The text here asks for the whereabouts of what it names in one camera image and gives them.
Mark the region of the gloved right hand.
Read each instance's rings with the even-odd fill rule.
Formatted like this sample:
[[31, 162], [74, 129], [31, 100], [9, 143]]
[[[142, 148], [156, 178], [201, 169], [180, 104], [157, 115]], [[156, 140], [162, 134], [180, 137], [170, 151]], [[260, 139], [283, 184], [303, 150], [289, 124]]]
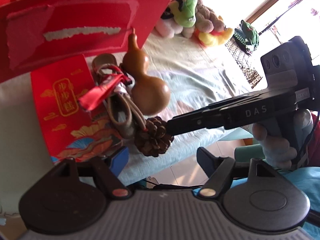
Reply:
[[[299, 109], [293, 118], [294, 126], [301, 132], [301, 142], [304, 142], [313, 128], [313, 119], [308, 109]], [[297, 156], [295, 148], [290, 146], [288, 140], [282, 137], [268, 135], [267, 129], [261, 124], [253, 124], [251, 128], [253, 137], [262, 146], [266, 162], [276, 168], [288, 170], [292, 160]]]

